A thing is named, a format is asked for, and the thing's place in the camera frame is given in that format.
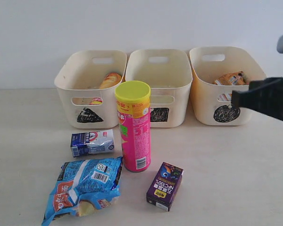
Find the orange instant noodle bag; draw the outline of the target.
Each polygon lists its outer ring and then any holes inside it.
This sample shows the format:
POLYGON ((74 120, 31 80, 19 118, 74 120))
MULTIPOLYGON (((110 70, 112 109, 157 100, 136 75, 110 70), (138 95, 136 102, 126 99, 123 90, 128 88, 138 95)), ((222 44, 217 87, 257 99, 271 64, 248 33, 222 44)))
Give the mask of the orange instant noodle bag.
MULTIPOLYGON (((225 85, 225 86, 235 86, 235 85, 247 85, 247 82, 244 78, 243 71, 227 73, 216 80, 213 81, 214 85, 225 85)), ((217 98, 219 101, 231 101, 232 93, 223 93, 217 98)))

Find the cream bin with square mark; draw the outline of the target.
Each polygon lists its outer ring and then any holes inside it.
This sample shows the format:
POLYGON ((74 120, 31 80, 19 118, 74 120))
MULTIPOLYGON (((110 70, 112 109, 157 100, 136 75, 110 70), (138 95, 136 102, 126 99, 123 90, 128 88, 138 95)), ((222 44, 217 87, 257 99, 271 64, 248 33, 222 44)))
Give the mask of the cream bin with square mark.
POLYGON ((150 122, 153 128, 174 128, 185 119, 192 83, 187 54, 177 49, 140 49, 132 52, 126 81, 143 81, 151 88, 150 122))

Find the purple juice carton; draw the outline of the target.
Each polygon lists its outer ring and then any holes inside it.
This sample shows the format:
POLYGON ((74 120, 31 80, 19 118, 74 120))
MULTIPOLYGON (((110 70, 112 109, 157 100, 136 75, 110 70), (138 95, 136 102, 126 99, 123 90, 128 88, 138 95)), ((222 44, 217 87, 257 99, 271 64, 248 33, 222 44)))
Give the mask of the purple juice carton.
POLYGON ((182 168, 163 162, 146 193, 146 201, 170 211, 182 178, 182 168))

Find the cream bin with triangle mark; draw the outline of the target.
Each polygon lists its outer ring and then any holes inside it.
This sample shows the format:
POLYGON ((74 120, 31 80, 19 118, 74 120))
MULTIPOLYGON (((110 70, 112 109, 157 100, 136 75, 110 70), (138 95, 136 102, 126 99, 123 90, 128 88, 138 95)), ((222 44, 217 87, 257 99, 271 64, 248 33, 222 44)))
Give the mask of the cream bin with triangle mark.
POLYGON ((115 89, 124 79, 127 54, 119 50, 86 50, 70 56, 54 80, 69 123, 79 129, 108 129, 118 124, 115 89), (99 89, 107 74, 118 73, 115 86, 99 89), (101 105, 89 105, 101 97, 101 105))

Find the blue white milk carton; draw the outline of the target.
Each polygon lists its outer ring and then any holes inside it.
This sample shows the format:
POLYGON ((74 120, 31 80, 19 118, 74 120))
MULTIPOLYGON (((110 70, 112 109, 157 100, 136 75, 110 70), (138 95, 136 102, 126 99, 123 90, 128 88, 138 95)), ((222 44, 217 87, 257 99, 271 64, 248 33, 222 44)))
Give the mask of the blue white milk carton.
POLYGON ((115 150, 113 130, 73 133, 70 148, 73 157, 112 153, 115 150))

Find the pink Lays chips can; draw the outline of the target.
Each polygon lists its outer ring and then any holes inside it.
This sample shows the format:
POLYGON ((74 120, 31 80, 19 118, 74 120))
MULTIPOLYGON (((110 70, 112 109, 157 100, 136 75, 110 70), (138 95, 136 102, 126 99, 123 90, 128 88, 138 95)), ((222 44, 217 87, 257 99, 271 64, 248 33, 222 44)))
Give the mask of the pink Lays chips can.
POLYGON ((151 163, 150 92, 142 81, 125 81, 115 90, 123 164, 131 172, 151 163))

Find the blue instant noodle bag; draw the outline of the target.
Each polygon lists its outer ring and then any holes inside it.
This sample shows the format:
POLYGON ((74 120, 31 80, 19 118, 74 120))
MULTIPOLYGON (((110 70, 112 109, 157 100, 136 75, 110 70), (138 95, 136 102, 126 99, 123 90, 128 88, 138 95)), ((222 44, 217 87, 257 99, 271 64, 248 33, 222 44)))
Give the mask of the blue instant noodle bag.
POLYGON ((63 215, 82 217, 111 206, 120 196, 123 158, 70 161, 49 194, 42 225, 63 215))

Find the cream bin with circle mark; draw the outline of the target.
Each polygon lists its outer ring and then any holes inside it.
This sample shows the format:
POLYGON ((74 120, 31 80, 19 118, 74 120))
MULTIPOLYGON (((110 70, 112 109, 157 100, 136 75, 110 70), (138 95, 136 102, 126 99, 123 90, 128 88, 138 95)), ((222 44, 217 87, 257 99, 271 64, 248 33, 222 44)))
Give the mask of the cream bin with circle mark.
POLYGON ((252 111, 235 108, 220 99, 232 91, 247 91, 248 85, 215 85, 224 74, 243 72, 246 82, 263 80, 266 74, 245 50, 237 47, 197 47, 189 52, 193 82, 190 97, 198 121, 212 126, 239 126, 251 119, 252 111))

